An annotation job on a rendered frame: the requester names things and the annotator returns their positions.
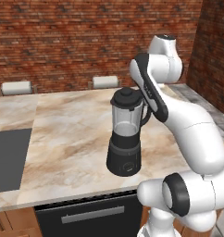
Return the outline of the white cushioned stool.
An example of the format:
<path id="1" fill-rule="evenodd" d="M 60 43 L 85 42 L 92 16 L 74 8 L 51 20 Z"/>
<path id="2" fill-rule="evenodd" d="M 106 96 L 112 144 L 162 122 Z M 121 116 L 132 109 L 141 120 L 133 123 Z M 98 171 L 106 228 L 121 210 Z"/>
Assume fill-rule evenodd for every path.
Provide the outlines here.
<path id="1" fill-rule="evenodd" d="M 30 81 L 4 82 L 0 86 L 0 96 L 18 94 L 37 94 L 37 86 Z"/>
<path id="2" fill-rule="evenodd" d="M 88 82 L 88 89 L 108 89 L 117 88 L 120 86 L 120 80 L 117 76 L 94 76 Z"/>

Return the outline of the wooden cupboard door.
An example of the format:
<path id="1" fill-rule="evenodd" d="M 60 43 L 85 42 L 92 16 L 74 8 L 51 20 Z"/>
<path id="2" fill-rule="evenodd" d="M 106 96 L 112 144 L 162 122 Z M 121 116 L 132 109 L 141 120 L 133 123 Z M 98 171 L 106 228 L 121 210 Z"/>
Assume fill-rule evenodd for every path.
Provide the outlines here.
<path id="1" fill-rule="evenodd" d="M 142 227 L 146 223 L 146 221 L 148 220 L 150 210 L 151 210 L 151 208 L 149 206 L 144 206 L 143 207 L 140 227 Z"/>

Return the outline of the black blender lid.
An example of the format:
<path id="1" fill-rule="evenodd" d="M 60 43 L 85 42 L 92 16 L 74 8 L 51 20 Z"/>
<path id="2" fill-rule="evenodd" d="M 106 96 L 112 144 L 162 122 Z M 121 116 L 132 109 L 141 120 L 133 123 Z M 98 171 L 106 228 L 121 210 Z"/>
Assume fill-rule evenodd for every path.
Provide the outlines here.
<path id="1" fill-rule="evenodd" d="M 139 106 L 141 102 L 141 91 L 134 90 L 130 87 L 123 87 L 117 90 L 110 100 L 112 106 L 121 109 L 129 109 L 129 111 L 132 111 L 135 107 Z"/>

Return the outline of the wooden cupboard drawer front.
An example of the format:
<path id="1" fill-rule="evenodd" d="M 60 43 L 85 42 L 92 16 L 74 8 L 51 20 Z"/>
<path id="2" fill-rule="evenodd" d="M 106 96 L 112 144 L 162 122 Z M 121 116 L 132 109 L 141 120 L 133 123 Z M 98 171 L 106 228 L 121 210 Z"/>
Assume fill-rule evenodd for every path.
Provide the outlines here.
<path id="1" fill-rule="evenodd" d="M 34 208 L 0 212 L 0 237 L 43 237 Z"/>

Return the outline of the dark grey hob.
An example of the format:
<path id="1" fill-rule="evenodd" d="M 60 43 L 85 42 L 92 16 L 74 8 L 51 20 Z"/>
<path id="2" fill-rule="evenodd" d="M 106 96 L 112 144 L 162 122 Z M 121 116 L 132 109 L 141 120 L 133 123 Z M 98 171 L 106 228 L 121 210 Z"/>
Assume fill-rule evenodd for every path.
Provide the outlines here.
<path id="1" fill-rule="evenodd" d="M 0 193 L 18 190 L 31 129 L 0 131 Z"/>

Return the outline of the black dishwasher door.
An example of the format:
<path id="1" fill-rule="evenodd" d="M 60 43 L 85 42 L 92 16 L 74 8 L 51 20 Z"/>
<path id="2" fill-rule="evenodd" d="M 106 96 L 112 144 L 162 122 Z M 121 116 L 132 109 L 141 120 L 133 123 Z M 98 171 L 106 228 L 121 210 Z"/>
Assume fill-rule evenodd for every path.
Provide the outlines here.
<path id="1" fill-rule="evenodd" d="M 62 217 L 124 206 L 122 214 L 63 224 Z M 136 237 L 143 207 L 135 190 L 36 206 L 43 237 Z"/>

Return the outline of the black blender with glass jar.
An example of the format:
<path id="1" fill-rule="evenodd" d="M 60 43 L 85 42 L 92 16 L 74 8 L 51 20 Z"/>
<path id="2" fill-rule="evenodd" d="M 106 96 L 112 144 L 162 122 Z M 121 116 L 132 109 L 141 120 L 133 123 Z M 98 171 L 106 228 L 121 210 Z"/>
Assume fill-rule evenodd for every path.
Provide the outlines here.
<path id="1" fill-rule="evenodd" d="M 112 105 L 112 135 L 109 140 L 106 167 L 120 177 L 129 177 L 141 169 L 141 127 L 151 117 L 148 109 L 143 118 L 144 102 L 132 107 Z"/>

